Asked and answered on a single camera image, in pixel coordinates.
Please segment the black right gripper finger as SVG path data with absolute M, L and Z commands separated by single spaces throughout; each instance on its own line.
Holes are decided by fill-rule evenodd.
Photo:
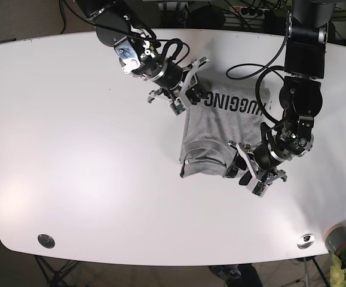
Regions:
M 193 86 L 187 89 L 187 97 L 192 105 L 207 99 L 207 92 L 210 90 L 210 82 L 205 78 L 197 76 L 193 79 Z

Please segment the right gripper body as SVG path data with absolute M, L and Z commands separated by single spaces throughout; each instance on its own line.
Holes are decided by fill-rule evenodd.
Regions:
M 192 105 L 187 97 L 187 89 L 193 86 L 197 69 L 206 59 L 181 67 L 176 58 L 187 46 L 177 38 L 164 41 L 162 52 L 157 51 L 160 41 L 151 38 L 124 37 L 114 39 L 114 50 L 120 58 L 125 74 L 150 80 L 160 87 L 154 95 L 165 95 L 170 101 L 179 98 L 184 105 Z

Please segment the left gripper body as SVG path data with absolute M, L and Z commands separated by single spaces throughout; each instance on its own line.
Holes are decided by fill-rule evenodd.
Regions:
M 258 179 L 271 185 L 275 180 L 287 181 L 284 170 L 278 166 L 293 157 L 302 157 L 313 147 L 314 127 L 313 117 L 300 116 L 298 121 L 280 120 L 274 127 L 265 122 L 260 125 L 261 141 L 256 145 L 229 141 L 228 145 L 238 151 L 246 162 L 246 170 L 239 171 L 242 177 L 246 172 L 252 174 L 252 179 Z

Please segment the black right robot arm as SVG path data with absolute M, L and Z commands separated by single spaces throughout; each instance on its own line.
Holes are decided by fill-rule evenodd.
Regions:
M 176 59 L 186 47 L 181 39 L 157 38 L 125 1 L 76 4 L 96 28 L 100 42 L 115 50 L 125 74 L 156 83 L 160 92 L 174 102 L 186 97 L 196 105 L 207 96 L 194 65 L 181 67 Z

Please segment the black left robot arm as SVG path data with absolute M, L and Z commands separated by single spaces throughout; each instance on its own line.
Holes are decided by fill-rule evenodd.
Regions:
M 256 195 L 262 195 L 275 180 L 286 181 L 286 172 L 278 166 L 303 156 L 313 147 L 314 119 L 323 104 L 320 79 L 324 77 L 328 28 L 336 4 L 336 1 L 293 1 L 290 8 L 284 7 L 286 31 L 279 49 L 285 53 L 284 65 L 269 62 L 255 72 L 256 102 L 273 126 L 261 123 L 261 142 L 256 145 L 229 141 L 236 155 L 228 176 L 243 172 L 239 184 Z M 263 104 L 261 83 L 270 72 L 280 71 L 287 76 L 279 94 L 283 114 L 278 120 Z

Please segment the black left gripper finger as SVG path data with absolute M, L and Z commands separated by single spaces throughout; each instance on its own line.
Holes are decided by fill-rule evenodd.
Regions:
M 237 151 L 235 156 L 225 172 L 225 178 L 236 178 L 239 171 L 244 172 L 246 170 L 246 162 L 240 153 Z
M 252 174 L 250 172 L 246 172 L 239 180 L 239 185 L 247 186 L 252 179 Z

